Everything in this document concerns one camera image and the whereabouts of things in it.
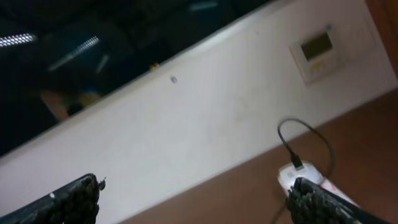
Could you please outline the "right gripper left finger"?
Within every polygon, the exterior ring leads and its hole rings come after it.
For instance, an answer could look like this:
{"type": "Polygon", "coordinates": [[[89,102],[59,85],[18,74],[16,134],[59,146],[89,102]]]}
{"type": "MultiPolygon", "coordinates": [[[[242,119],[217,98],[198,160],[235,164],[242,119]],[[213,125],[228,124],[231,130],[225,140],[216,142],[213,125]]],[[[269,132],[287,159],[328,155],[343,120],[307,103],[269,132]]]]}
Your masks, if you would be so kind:
{"type": "Polygon", "coordinates": [[[106,181],[94,174],[80,178],[1,217],[1,224],[95,224],[106,181]]]}

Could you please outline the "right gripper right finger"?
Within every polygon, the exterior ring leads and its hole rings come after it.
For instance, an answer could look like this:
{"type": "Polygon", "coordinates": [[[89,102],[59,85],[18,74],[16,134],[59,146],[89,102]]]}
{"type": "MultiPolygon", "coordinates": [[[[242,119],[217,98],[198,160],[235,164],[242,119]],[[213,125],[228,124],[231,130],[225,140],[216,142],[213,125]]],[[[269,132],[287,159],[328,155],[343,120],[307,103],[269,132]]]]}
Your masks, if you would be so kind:
{"type": "Polygon", "coordinates": [[[389,224],[303,177],[290,188],[287,208],[295,224],[389,224]]]}

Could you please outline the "white USB charger plug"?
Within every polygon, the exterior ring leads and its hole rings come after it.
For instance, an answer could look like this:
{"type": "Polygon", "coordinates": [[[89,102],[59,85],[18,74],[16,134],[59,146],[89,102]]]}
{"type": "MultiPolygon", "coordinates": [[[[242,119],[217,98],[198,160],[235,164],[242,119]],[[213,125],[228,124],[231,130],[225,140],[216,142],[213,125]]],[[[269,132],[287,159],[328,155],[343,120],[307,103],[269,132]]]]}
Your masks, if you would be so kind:
{"type": "Polygon", "coordinates": [[[303,166],[298,169],[292,163],[279,169],[277,179],[286,196],[289,195],[290,188],[294,186],[296,179],[299,177],[308,179],[315,184],[321,184],[325,180],[322,173],[312,163],[304,161],[302,164],[303,166]]]}

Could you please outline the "white power strip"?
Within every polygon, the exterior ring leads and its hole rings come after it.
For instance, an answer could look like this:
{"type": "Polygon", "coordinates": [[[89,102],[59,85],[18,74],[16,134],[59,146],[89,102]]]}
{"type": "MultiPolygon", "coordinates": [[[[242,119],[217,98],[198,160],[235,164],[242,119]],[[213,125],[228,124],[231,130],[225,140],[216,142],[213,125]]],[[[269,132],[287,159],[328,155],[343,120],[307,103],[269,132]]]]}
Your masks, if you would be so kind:
{"type": "Polygon", "coordinates": [[[342,198],[342,199],[344,199],[345,201],[347,201],[347,202],[349,202],[349,203],[351,203],[351,204],[353,204],[353,205],[355,205],[355,206],[358,207],[358,204],[357,204],[355,201],[353,201],[351,198],[349,198],[343,191],[341,191],[336,185],[334,185],[334,184],[333,184],[332,182],[330,182],[328,179],[325,179],[325,180],[320,184],[320,186],[321,186],[323,189],[325,189],[325,190],[327,190],[327,191],[333,193],[334,195],[338,196],[339,198],[342,198]]]}

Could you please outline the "dark glass window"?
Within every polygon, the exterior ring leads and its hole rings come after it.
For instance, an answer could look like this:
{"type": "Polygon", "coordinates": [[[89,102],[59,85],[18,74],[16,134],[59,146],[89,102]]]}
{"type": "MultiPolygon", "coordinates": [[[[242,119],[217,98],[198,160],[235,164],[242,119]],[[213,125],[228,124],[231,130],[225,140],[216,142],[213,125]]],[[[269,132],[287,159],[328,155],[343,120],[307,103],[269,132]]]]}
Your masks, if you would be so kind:
{"type": "Polygon", "coordinates": [[[268,0],[1,0],[1,154],[268,0]]]}

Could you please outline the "white wall thermostat panel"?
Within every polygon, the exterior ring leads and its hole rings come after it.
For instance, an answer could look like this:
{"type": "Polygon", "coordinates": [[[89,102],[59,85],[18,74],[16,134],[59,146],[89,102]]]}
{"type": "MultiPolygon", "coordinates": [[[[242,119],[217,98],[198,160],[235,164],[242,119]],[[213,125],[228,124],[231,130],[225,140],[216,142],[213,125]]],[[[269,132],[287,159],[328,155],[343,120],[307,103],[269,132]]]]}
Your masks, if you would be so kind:
{"type": "Polygon", "coordinates": [[[305,84],[345,67],[375,46],[369,21],[362,17],[348,25],[327,23],[289,46],[305,84]]]}

